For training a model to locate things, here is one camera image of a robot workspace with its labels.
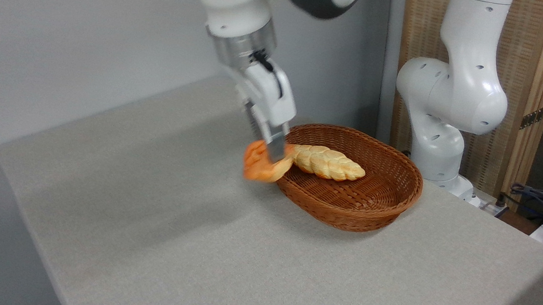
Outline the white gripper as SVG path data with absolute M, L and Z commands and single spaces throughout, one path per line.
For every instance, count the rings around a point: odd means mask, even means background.
M 245 69 L 234 69 L 233 79 L 239 86 L 246 116 L 255 140 L 265 143 L 269 161 L 284 160 L 289 122 L 297 109 L 290 81 L 284 70 L 274 62 L 254 62 Z

